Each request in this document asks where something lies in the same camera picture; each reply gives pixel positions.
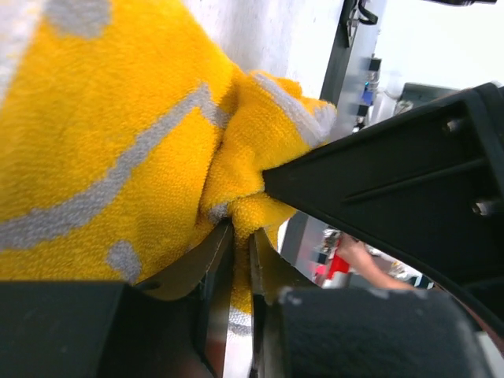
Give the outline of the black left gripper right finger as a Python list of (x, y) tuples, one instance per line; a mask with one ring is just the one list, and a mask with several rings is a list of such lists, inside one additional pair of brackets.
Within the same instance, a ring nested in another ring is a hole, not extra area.
[(463, 312), (438, 291), (323, 289), (249, 239), (253, 377), (485, 377)]

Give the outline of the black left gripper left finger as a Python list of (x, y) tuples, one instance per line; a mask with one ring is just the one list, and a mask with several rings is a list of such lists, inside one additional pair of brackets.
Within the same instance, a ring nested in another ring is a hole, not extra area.
[(137, 285), (4, 281), (4, 377), (220, 377), (228, 331), (233, 227)]

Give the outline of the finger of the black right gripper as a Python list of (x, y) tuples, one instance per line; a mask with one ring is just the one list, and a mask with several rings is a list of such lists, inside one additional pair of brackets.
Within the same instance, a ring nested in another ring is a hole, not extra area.
[(264, 172), (273, 198), (461, 287), (503, 282), (503, 89), (460, 91)]

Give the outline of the grey yellow towel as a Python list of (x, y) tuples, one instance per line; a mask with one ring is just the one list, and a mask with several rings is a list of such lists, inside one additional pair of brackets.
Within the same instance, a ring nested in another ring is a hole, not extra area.
[(245, 245), (294, 210), (262, 174), (324, 143), (333, 104), (244, 72), (179, 1), (1, 4), (1, 278), (137, 284), (226, 217)]

